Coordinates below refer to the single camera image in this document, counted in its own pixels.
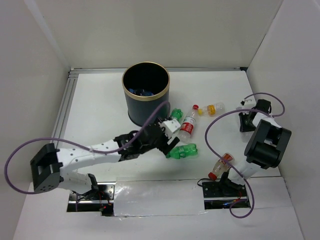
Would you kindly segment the green bottle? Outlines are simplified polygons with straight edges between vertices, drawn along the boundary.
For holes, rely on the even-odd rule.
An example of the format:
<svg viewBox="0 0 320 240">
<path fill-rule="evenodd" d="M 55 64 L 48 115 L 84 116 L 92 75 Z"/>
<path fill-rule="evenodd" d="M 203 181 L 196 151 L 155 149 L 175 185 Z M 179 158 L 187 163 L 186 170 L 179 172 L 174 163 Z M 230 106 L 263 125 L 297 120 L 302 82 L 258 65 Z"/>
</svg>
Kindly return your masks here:
<svg viewBox="0 0 320 240">
<path fill-rule="evenodd" d="M 184 159 L 187 157 L 194 157 L 198 155 L 197 145 L 194 143 L 176 146 L 167 155 L 167 159 Z"/>
<path fill-rule="evenodd" d="M 171 114 L 169 115 L 169 117 L 171 119 L 176 119 L 178 122 L 181 121 L 183 116 L 184 116 L 184 113 L 182 112 L 182 110 L 180 108 L 174 108 L 172 110 Z"/>
</svg>

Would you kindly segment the clear bottle with red label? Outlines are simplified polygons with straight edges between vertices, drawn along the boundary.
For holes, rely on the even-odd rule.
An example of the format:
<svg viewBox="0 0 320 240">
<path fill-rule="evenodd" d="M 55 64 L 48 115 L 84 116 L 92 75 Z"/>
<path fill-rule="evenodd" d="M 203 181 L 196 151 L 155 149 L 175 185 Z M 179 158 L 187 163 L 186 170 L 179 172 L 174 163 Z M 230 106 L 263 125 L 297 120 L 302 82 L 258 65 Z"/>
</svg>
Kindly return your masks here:
<svg viewBox="0 0 320 240">
<path fill-rule="evenodd" d="M 178 138 L 183 143 L 188 143 L 191 139 L 193 131 L 195 129 L 197 119 L 199 117 L 198 114 L 199 106 L 194 104 L 189 112 L 186 114 L 184 120 L 182 121 L 181 128 L 178 132 Z"/>
</svg>

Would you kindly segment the small bottle with yellow cap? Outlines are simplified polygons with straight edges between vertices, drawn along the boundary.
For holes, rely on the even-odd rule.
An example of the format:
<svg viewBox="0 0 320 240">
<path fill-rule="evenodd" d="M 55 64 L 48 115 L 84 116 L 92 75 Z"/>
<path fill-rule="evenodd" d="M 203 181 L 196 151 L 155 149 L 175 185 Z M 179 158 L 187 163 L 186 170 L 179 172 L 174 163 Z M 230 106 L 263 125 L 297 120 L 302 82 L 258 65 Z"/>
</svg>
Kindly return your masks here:
<svg viewBox="0 0 320 240">
<path fill-rule="evenodd" d="M 203 117 L 220 116 L 225 113 L 225 105 L 222 102 L 209 104 L 197 110 L 198 115 Z"/>
</svg>

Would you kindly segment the clear bottle with blue label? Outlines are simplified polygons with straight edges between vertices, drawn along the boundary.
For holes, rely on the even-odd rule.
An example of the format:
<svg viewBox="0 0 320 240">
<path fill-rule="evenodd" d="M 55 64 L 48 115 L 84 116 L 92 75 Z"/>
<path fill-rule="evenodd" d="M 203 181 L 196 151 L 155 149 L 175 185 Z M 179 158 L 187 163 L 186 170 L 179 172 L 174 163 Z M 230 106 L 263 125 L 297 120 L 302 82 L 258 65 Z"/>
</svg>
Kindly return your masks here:
<svg viewBox="0 0 320 240">
<path fill-rule="evenodd" d="M 141 88 L 138 88 L 138 89 L 129 88 L 128 91 L 131 94 L 134 94 L 134 95 L 140 96 L 140 97 L 150 97 L 150 96 L 154 95 L 151 91 L 141 89 Z"/>
</svg>

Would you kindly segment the small bottle with red cap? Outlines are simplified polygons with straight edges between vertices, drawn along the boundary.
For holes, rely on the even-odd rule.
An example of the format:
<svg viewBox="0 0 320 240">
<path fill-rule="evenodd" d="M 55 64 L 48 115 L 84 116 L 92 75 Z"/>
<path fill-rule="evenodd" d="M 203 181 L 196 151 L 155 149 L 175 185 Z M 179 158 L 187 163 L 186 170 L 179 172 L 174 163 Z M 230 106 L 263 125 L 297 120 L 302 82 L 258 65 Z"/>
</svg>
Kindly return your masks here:
<svg viewBox="0 0 320 240">
<path fill-rule="evenodd" d="M 215 181 L 218 177 L 220 177 L 224 172 L 230 169 L 230 166 L 226 164 L 226 162 L 229 162 L 233 164 L 235 162 L 234 157 L 230 153 L 225 153 L 223 155 L 223 159 L 219 159 L 211 172 L 208 174 L 208 178 L 212 181 Z"/>
</svg>

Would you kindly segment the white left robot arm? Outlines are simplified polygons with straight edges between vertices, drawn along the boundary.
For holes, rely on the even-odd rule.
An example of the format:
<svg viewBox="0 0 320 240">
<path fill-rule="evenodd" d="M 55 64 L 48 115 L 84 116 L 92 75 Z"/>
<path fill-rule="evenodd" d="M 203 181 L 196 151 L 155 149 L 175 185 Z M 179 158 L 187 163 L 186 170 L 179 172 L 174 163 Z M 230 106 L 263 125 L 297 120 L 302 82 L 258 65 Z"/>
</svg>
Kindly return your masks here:
<svg viewBox="0 0 320 240">
<path fill-rule="evenodd" d="M 33 190 L 40 194 L 60 188 L 92 200 L 99 193 L 96 177 L 78 173 L 78 169 L 136 159 L 153 149 L 167 155 L 180 141 L 173 137 L 180 127 L 175 120 L 152 123 L 138 137 L 136 131 L 131 131 L 86 148 L 55 148 L 53 143 L 45 144 L 30 161 Z"/>
</svg>

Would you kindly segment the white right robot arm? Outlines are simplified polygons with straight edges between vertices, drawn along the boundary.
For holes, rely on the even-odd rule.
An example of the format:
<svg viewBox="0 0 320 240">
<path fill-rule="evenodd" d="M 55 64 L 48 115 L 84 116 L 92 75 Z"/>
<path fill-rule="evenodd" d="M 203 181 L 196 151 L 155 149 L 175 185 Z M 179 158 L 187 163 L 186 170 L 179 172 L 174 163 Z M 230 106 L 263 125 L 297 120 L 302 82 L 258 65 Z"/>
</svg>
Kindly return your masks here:
<svg viewBox="0 0 320 240">
<path fill-rule="evenodd" d="M 223 196 L 230 196 L 245 185 L 245 180 L 260 170 L 276 168 L 285 153 L 292 131 L 283 128 L 271 117 L 271 102 L 259 99 L 256 104 L 241 102 L 239 110 L 252 109 L 258 112 L 244 111 L 239 115 L 239 131 L 247 143 L 244 150 L 245 160 L 234 163 L 236 170 L 229 168 L 224 172 L 218 184 Z"/>
</svg>

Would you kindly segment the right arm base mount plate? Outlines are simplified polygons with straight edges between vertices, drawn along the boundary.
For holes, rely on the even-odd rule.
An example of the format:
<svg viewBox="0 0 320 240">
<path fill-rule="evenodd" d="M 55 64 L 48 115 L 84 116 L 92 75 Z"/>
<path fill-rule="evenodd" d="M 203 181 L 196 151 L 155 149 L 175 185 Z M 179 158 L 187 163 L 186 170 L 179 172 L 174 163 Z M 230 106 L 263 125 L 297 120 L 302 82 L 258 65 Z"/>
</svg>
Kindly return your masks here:
<svg viewBox="0 0 320 240">
<path fill-rule="evenodd" d="M 235 203 L 233 208 L 251 207 L 244 186 L 236 190 L 227 186 L 221 186 L 218 181 L 212 181 L 209 178 L 200 179 L 197 185 L 202 189 L 205 210 L 228 209 L 233 203 Z"/>
</svg>

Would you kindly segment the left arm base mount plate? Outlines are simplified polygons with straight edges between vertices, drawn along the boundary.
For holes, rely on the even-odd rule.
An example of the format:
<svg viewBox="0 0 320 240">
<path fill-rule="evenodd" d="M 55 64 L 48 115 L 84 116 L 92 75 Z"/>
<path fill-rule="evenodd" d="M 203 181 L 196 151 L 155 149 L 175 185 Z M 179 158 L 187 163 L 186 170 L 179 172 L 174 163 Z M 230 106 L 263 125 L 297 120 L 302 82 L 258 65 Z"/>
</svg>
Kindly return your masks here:
<svg viewBox="0 0 320 240">
<path fill-rule="evenodd" d="M 67 213 L 99 213 L 101 216 L 114 216 L 116 182 L 99 182 L 98 192 L 90 199 L 71 192 L 67 203 Z"/>
</svg>

